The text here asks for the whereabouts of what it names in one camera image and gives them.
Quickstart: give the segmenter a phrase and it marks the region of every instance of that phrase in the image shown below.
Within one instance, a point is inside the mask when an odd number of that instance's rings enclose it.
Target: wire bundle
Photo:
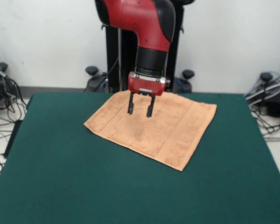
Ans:
[[[260,99],[256,99],[250,102],[249,106],[251,108],[254,118],[257,121],[257,124],[259,125],[260,128],[265,130],[263,136],[265,140],[268,142],[280,141],[280,138],[268,137],[268,135],[273,134],[280,130],[280,119],[278,119],[277,124],[270,124],[267,120],[264,119],[264,117],[268,115],[266,113],[263,113],[263,111],[266,108],[266,104],[265,104],[266,100],[273,98],[280,93],[280,82],[278,82],[279,79],[280,79],[280,74],[278,74],[278,78],[270,82],[271,83],[270,86],[253,93],[259,87],[259,85],[261,85],[261,80],[259,78],[256,84],[253,86],[253,88],[245,95],[245,98],[250,101],[255,97],[258,98],[259,96],[261,97]]]
[[[0,121],[3,121],[0,127],[5,127],[21,120],[23,112],[26,114],[26,106],[18,84],[13,79],[9,78],[0,67],[0,114],[6,113],[7,115],[7,118],[0,117]],[[0,129],[0,139],[5,138],[8,142],[8,137],[11,135],[11,132],[10,129]],[[4,164],[5,163],[0,162],[0,174]]]

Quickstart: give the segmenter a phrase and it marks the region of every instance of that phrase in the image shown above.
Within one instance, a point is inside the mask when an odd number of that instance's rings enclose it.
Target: red robot arm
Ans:
[[[175,9],[170,0],[95,0],[100,20],[112,27],[134,31],[138,37],[135,71],[129,75],[133,113],[133,94],[150,95],[152,114],[155,96],[166,86],[164,69],[175,29]]]

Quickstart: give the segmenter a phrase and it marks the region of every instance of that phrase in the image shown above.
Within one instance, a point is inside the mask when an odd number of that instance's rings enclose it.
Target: white wall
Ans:
[[[0,61],[21,86],[83,88],[84,69],[106,70],[94,0],[0,0]],[[196,0],[185,7],[176,75],[195,91],[245,92],[280,71],[280,0]]]

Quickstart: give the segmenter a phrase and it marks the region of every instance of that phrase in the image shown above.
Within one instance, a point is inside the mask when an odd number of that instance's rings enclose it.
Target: green table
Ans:
[[[109,97],[33,97],[0,177],[0,224],[280,224],[280,174],[242,96],[185,95],[218,109],[183,172],[83,126]]]

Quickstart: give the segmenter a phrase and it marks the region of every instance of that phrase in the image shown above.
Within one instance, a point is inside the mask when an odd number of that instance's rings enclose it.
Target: orange towel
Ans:
[[[129,115],[129,95],[114,94],[84,125],[104,139],[183,171],[217,106],[165,92],[156,97],[153,116],[147,118],[151,98],[135,94]]]

